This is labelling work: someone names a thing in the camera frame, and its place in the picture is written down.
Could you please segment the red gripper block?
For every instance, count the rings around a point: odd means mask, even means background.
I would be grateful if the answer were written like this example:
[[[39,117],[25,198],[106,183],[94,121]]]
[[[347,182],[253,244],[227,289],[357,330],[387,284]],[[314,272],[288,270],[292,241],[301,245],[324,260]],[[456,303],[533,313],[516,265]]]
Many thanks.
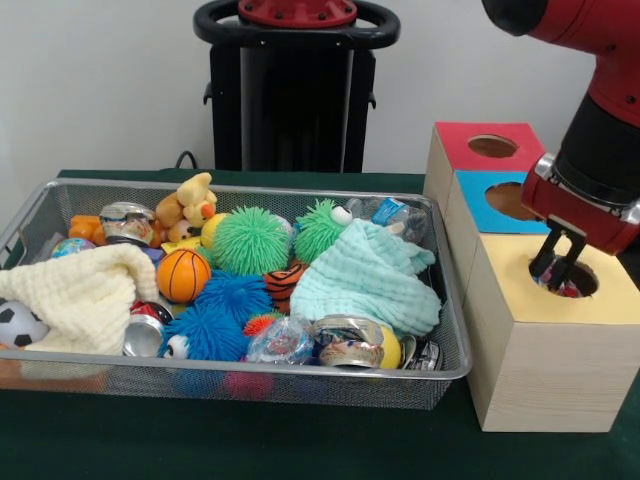
[[[555,246],[562,236],[570,241],[568,252],[559,257],[551,268],[549,289],[554,292],[559,291],[569,279],[586,243],[604,253],[617,255],[639,235],[639,225],[623,221],[539,176],[526,177],[521,203],[550,229],[529,263],[532,277],[541,277],[552,264]],[[560,225],[569,230],[562,230]]]

